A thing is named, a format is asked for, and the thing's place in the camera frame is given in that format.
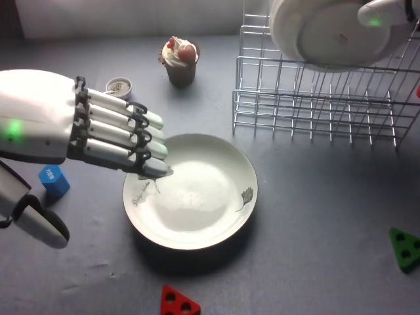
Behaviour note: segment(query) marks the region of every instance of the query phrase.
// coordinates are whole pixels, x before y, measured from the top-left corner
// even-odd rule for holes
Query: robotic hand
[[[420,0],[373,0],[358,12],[359,22],[371,27],[411,23],[419,16]]]
[[[136,102],[85,88],[72,79],[39,70],[0,72],[0,157],[60,164],[66,158],[121,169],[146,178],[171,174],[162,119]],[[0,215],[57,248],[69,232],[54,213],[42,209],[31,187],[0,161]]]

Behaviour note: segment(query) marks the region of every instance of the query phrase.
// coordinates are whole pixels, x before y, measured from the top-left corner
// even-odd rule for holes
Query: metal rack
[[[236,88],[232,95],[232,132],[240,125],[291,133],[367,139],[371,146],[388,139],[398,149],[420,112],[415,91],[420,82],[420,32],[388,58],[346,72],[312,71],[306,62],[288,60],[270,36],[266,14],[243,6]]]

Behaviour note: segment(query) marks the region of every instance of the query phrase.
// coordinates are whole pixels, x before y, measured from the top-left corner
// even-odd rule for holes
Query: green light
[[[6,128],[4,137],[8,141],[21,142],[22,141],[22,121],[12,120]]]
[[[369,25],[370,26],[382,26],[382,23],[381,23],[381,20],[380,19],[378,19],[378,18],[372,18],[369,21]]]

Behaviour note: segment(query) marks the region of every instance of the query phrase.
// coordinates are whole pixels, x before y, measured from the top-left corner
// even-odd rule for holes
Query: gray tablecloth
[[[420,270],[398,269],[388,231],[420,236],[420,124],[400,153],[348,139],[238,127],[232,136],[237,37],[198,37],[194,84],[174,89],[158,63],[163,38],[0,43],[0,69],[84,75],[103,90],[115,76],[165,122],[166,135],[207,133],[232,141],[259,179],[255,212],[234,237],[194,253],[162,249],[131,226],[125,174],[77,161],[62,168],[71,190],[50,209],[70,230],[54,250],[11,226],[0,231],[0,313],[159,314],[170,284],[203,315],[395,314],[420,312]],[[48,87],[39,87],[48,92]],[[42,165],[5,160],[44,198]]]

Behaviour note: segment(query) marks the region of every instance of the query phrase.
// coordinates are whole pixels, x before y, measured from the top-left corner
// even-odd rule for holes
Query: plate
[[[410,36],[411,24],[365,27],[358,21],[363,0],[277,0],[270,12],[273,42],[291,60],[329,72],[368,66],[388,56]]]
[[[257,176],[246,155],[209,135],[165,141],[173,174],[156,181],[127,174],[125,211],[134,227],[159,245],[193,250],[218,244],[250,217]]]

